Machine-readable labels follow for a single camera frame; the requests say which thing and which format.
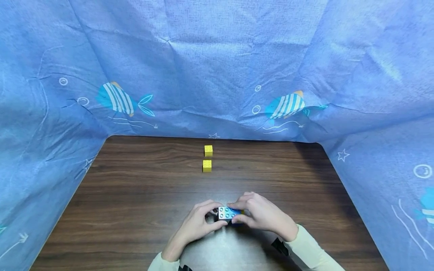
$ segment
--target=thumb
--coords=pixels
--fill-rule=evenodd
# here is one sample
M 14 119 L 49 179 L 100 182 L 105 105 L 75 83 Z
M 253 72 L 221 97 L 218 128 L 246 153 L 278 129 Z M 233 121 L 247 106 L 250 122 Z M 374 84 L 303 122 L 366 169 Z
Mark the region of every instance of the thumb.
M 249 227 L 253 227 L 253 225 L 255 224 L 255 221 L 253 220 L 253 218 L 247 216 L 247 215 L 236 215 L 232 218 L 232 223 L 244 223 Z
M 212 224 L 208 224 L 208 232 L 213 232 L 218 229 L 221 229 L 222 227 L 227 226 L 227 222 L 225 220 L 219 220 L 217 222 L 214 222 Z

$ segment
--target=forearm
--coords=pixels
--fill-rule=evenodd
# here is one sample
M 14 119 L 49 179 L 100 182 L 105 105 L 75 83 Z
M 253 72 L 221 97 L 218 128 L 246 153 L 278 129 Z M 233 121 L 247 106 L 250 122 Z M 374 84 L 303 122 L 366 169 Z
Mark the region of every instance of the forearm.
M 148 271 L 178 271 L 179 258 L 184 248 L 185 242 L 175 234 L 152 261 Z
M 298 225 L 296 238 L 290 242 L 285 241 L 284 244 L 290 251 L 290 257 L 303 271 L 344 270 L 300 225 Z

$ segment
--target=wrist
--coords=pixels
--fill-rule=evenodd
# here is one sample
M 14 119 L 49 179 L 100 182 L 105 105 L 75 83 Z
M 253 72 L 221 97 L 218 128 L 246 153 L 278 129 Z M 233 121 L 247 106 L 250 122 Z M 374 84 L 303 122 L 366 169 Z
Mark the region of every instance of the wrist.
M 282 223 L 279 225 L 279 229 L 275 232 L 279 235 L 285 242 L 292 242 L 297 238 L 298 225 L 294 220 L 285 214 L 285 218 L 282 219 Z
M 175 234 L 167 243 L 166 247 L 161 253 L 161 258 L 168 262 L 174 262 L 179 260 L 184 248 L 187 246 L 186 242 Z

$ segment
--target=black strap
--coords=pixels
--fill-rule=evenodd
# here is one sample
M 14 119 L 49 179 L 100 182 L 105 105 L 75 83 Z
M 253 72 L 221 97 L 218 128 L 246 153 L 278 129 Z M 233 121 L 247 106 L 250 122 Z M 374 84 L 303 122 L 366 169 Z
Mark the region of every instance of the black strap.
M 193 270 L 191 270 L 190 267 L 184 265 L 183 268 L 181 268 L 181 266 L 180 266 L 180 267 L 178 268 L 178 271 L 193 271 Z
M 276 238 L 274 242 L 271 244 L 272 247 L 277 249 L 277 251 L 285 256 L 289 256 L 289 251 L 286 248 L 285 244 L 279 240 L 279 238 Z

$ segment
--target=blue fabric backdrop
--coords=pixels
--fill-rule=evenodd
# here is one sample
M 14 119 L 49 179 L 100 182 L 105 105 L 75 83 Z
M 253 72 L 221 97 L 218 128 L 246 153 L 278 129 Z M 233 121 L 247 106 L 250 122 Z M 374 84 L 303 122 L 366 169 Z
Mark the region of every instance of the blue fabric backdrop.
M 431 0 L 3 0 L 0 270 L 114 134 L 319 142 L 391 270 L 434 264 Z

